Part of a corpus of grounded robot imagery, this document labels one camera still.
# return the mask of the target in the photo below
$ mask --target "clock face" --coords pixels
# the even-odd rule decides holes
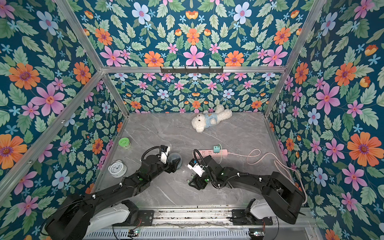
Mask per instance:
[[[111,171],[111,173],[118,173],[118,172],[121,171],[121,169],[122,169],[122,163],[121,163],[121,162],[118,162],[118,163],[114,164],[114,165],[111,167],[110,171]]]

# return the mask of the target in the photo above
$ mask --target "floral wallpaper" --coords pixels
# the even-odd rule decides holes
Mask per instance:
[[[269,116],[327,240],[384,238],[383,7],[326,5]]]
[[[1,180],[94,68],[52,1],[0,0],[0,39]]]
[[[122,121],[100,81],[3,203],[0,239],[50,240],[41,224],[67,195],[90,193]]]
[[[106,66],[279,66],[313,2],[80,0],[76,15]]]
[[[111,75],[124,104],[136,113],[213,112],[218,104],[238,112],[264,111],[279,77],[275,73]]]

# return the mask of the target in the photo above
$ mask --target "power strip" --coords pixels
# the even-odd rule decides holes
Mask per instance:
[[[228,156],[228,150],[227,149],[220,149],[220,152],[214,152],[213,149],[207,149],[207,150],[199,150],[201,153],[201,156],[206,157],[208,155],[211,155],[211,157],[225,157]]]

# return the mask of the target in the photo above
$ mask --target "green lid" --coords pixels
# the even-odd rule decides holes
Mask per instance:
[[[119,140],[119,145],[121,147],[126,147],[129,145],[129,138],[123,137],[122,139]]]

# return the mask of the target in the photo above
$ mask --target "robotic arm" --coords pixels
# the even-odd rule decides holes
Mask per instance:
[[[144,160],[149,151],[157,148],[159,154],[149,155]],[[162,172],[175,172],[181,160],[167,162],[169,150],[170,147],[162,145],[145,151],[139,170],[123,178],[119,184],[93,194],[69,195],[61,207],[47,219],[45,229],[49,236],[53,240],[81,240],[87,233],[113,223],[124,222],[127,218],[136,220],[134,215],[137,215],[137,207],[131,201],[110,206],[138,195]]]
[[[205,158],[200,155],[202,162],[199,164],[196,160],[196,152],[200,155],[200,152],[195,149],[195,159],[192,159],[188,165],[197,173],[189,182],[191,187],[201,190],[211,182],[217,189],[228,186],[258,193],[264,199],[251,201],[250,213],[253,216],[258,219],[277,216],[287,223],[296,223],[305,195],[281,173],[255,175],[240,172],[232,167],[223,168],[210,155]]]

